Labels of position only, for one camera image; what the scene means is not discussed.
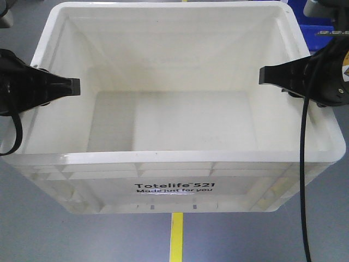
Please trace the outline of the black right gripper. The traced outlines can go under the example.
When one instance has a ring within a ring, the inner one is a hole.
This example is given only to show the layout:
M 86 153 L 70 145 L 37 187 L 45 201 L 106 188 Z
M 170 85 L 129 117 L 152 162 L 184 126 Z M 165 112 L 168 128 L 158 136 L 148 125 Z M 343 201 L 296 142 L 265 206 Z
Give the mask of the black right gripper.
M 310 99 L 319 107 L 348 105 L 348 37 L 335 37 L 327 46 L 311 56 L 283 64 L 264 66 L 258 83 L 280 87 L 289 95 L 305 97 L 314 83 Z

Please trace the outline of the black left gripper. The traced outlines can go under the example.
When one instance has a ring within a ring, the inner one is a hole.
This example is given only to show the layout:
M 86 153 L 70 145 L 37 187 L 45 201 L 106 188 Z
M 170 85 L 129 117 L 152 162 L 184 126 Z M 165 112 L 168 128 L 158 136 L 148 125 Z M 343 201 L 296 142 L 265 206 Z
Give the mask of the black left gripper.
M 18 112 L 80 95 L 79 78 L 64 78 L 46 69 L 31 67 L 7 49 L 1 49 L 1 84 L 8 84 L 7 91 Z

